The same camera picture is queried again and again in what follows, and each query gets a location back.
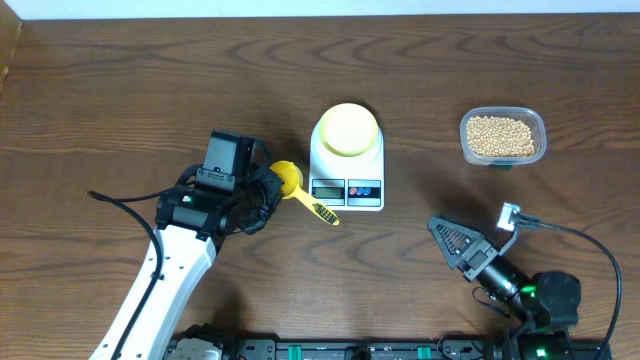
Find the yellow measuring scoop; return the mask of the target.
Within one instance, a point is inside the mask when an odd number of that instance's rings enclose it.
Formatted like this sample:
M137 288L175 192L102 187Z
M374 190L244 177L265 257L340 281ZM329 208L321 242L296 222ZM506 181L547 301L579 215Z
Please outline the yellow measuring scoop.
M335 212L302 189L303 175L293 162L277 161L270 166L270 170L283 181L281 193L284 200L297 199L325 223L332 226L340 224L340 219Z

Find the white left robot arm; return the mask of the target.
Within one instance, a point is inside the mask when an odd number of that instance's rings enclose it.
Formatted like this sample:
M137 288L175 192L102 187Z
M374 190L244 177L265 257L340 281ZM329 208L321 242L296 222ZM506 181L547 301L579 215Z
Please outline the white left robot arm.
M264 160L254 155L263 152ZM255 137L215 130L205 160L155 194L153 223L130 208L130 199L92 191L90 197L132 216L149 236L141 269L95 359L160 359L185 306L211 268L224 240L262 230L282 199L282 180Z

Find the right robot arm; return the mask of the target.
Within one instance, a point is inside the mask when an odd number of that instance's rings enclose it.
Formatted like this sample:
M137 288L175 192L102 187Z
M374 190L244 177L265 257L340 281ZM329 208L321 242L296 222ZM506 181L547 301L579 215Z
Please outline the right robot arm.
M477 282L520 325L489 342L486 359L575 359L569 328L576 325L581 283L562 271L526 275L483 233L434 216L427 229L449 268Z

